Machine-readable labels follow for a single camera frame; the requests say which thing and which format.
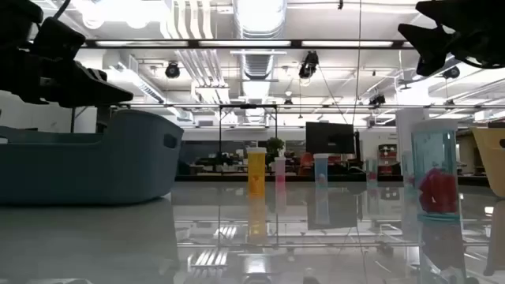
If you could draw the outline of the orange medicine bottle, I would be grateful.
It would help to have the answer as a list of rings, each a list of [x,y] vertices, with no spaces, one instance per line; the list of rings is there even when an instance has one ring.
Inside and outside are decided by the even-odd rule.
[[[249,195],[265,195],[266,148],[248,148],[248,188]]]

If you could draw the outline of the black metal frame stand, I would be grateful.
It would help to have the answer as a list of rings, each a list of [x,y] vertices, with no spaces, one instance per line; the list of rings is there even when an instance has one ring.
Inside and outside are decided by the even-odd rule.
[[[219,146],[218,146],[218,162],[223,165],[223,119],[225,119],[235,109],[239,110],[264,110],[264,128],[268,129],[270,125],[267,123],[267,118],[275,121],[275,138],[278,137],[278,115],[279,106],[276,104],[257,104],[257,103],[239,103],[239,104],[219,104]]]

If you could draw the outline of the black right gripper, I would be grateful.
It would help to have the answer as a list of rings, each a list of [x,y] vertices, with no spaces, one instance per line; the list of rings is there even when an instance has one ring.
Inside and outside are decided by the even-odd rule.
[[[431,76],[449,54],[476,68],[505,68],[505,0],[419,1],[416,10],[437,23],[432,29],[398,26],[419,54],[418,75]]]

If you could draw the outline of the black overhead crossbar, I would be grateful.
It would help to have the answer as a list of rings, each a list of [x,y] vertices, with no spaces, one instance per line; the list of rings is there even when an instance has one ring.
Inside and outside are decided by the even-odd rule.
[[[413,50],[405,40],[86,39],[86,49]]]

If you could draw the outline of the light blue medicine bottle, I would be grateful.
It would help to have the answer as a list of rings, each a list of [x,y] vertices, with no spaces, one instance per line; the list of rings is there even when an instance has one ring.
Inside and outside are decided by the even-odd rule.
[[[315,181],[320,186],[327,186],[327,166],[329,155],[315,154],[313,158]]]

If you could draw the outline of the pink medicine bottle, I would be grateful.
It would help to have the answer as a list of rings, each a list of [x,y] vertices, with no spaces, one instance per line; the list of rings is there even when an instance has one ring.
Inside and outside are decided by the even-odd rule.
[[[284,157],[275,157],[274,161],[275,182],[283,184],[286,179],[286,159]]]

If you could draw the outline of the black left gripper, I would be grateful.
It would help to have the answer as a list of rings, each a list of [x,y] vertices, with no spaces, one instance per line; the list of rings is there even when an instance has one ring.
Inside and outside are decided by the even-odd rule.
[[[75,65],[67,72],[85,36],[62,23],[63,2],[52,17],[30,0],[0,0],[0,90],[26,103],[97,107],[133,99],[133,93],[107,82],[100,69]]]

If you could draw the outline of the green potted plant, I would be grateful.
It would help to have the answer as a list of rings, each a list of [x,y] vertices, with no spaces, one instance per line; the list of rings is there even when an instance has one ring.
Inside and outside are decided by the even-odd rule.
[[[269,138],[266,142],[265,162],[267,165],[274,162],[279,157],[279,152],[284,148],[284,141],[278,137]]]

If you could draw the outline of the yellow plastic bin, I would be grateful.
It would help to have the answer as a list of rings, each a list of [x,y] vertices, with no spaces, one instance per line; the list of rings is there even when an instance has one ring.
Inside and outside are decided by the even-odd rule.
[[[491,190],[505,199],[505,129],[472,128]]]

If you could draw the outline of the silver ribbed ventilation duct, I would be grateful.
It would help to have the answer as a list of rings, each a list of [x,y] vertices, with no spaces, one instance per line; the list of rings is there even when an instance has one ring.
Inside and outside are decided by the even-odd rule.
[[[280,39],[286,22],[287,0],[233,0],[234,23],[240,39]],[[265,80],[273,69],[272,55],[241,56],[244,75]]]

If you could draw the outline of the blue bottle with red pills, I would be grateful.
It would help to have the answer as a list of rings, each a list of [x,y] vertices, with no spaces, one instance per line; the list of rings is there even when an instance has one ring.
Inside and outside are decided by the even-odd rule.
[[[413,178],[422,219],[460,219],[457,129],[458,123],[452,119],[430,119],[413,125]]]

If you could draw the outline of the red chair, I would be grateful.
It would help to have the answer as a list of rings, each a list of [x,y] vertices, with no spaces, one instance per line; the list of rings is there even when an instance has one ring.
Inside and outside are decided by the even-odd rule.
[[[308,152],[304,153],[300,158],[300,166],[298,174],[300,176],[312,175],[313,163],[314,163],[313,155]]]

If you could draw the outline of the shelving unit with red items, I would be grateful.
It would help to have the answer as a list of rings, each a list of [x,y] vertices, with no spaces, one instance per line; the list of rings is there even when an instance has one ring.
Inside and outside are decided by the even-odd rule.
[[[383,176],[396,175],[400,162],[397,157],[396,144],[380,144],[378,146],[378,174]]]

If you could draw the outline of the small clear medicine bottle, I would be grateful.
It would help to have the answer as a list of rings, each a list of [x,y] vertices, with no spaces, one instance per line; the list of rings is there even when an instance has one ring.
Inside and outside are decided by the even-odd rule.
[[[376,159],[367,159],[365,161],[365,173],[366,173],[366,182],[368,187],[377,187],[378,179],[377,179],[377,171],[378,171],[378,162]]]

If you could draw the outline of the teal plastic bin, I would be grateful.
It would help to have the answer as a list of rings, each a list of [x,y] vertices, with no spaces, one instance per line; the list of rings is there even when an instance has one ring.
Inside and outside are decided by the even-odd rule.
[[[121,110],[104,133],[0,126],[1,205],[137,204],[170,192],[183,129],[156,114]]]

